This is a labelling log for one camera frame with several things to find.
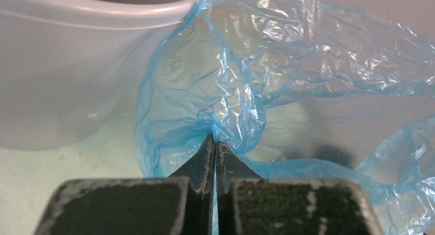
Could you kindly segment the blue plastic trash bag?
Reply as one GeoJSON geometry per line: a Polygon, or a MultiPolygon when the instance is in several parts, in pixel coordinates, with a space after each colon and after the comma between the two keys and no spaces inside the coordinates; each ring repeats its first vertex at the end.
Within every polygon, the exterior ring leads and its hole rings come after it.
{"type": "Polygon", "coordinates": [[[157,48],[135,147],[166,177],[207,135],[264,178],[346,178],[386,234],[434,227],[434,38],[320,0],[203,0],[157,48]]]}

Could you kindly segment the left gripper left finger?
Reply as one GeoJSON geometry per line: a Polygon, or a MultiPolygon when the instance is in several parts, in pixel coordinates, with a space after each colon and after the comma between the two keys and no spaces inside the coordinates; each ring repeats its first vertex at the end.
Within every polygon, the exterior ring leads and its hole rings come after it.
{"type": "Polygon", "coordinates": [[[211,234],[214,155],[209,135],[166,178],[65,181],[35,234],[211,234]]]}

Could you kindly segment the grey plastic trash bin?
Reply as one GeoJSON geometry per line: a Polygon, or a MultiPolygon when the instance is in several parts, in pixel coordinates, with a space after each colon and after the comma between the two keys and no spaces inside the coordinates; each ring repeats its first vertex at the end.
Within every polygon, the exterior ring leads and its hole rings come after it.
{"type": "Polygon", "coordinates": [[[1,146],[95,133],[200,0],[1,0],[1,146]]]}

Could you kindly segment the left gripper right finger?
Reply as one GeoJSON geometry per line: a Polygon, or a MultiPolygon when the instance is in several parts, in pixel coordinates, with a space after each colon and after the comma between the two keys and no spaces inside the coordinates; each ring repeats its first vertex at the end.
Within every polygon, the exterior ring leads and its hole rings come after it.
{"type": "Polygon", "coordinates": [[[220,234],[382,234],[367,194],[346,179],[264,179],[215,147],[220,234]]]}

